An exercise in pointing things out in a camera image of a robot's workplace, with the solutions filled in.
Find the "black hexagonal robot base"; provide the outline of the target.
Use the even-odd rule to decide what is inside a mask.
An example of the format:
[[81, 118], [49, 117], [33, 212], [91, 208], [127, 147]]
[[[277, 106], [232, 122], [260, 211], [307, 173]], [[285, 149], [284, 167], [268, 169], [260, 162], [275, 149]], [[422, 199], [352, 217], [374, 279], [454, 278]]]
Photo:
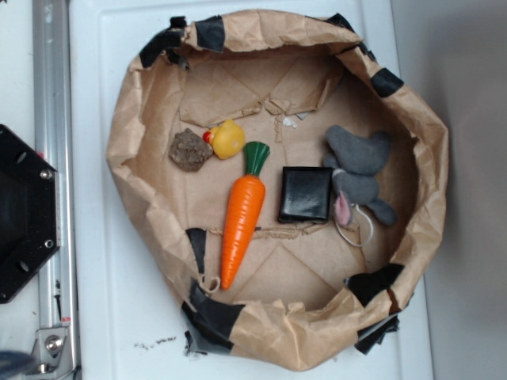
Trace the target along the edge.
[[11, 302], [59, 248], [57, 171], [1, 126], [1, 303]]

